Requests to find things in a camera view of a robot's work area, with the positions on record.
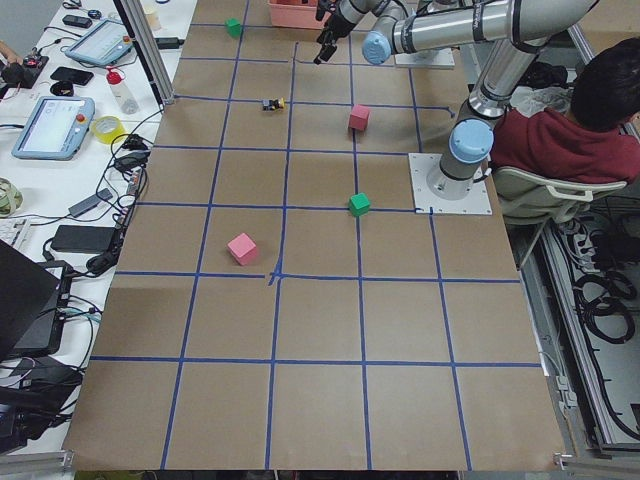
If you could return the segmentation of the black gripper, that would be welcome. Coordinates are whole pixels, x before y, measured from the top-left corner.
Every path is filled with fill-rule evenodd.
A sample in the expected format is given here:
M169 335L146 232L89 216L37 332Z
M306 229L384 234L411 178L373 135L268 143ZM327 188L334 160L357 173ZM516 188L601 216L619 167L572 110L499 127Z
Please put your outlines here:
M323 24L323 29L317 38L321 44L319 53L314 58L315 64L322 64L330 59L337 50L334 44L338 39L347 37L356 27L356 24L348 20L339 10L339 1L318 0L316 5L315 20Z

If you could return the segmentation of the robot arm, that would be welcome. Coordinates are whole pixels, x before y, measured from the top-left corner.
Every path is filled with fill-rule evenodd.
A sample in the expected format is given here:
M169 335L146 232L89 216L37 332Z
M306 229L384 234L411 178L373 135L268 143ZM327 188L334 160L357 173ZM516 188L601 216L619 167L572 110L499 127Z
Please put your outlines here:
M426 15L452 9L457 1L419 1L417 10L409 13L402 1L317 1L315 20L323 24L316 42L321 45L313 62L316 65L328 62L337 50L337 41L346 38L368 14L378 22L405 20L414 15ZM386 33L377 25L362 44L362 53L368 63L380 65L392 55L392 47Z
M341 1L328 24L344 37L366 14L374 15L362 44L371 64L399 54L491 44L448 147L426 177L435 195L458 200L467 195L493 146L494 126L517 81L553 35L578 23L594 6L592 1L421 1L410 10L401 1Z

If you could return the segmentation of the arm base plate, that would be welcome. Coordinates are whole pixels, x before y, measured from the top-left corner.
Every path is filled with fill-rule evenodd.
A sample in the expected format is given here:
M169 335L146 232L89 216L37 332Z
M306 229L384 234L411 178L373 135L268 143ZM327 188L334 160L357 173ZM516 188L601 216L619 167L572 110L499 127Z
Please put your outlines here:
M452 70L455 60L451 48L423 50L394 56L396 67Z
M440 169L441 154L409 153L414 211L432 215L491 215L488 189L478 168L471 179L453 180Z

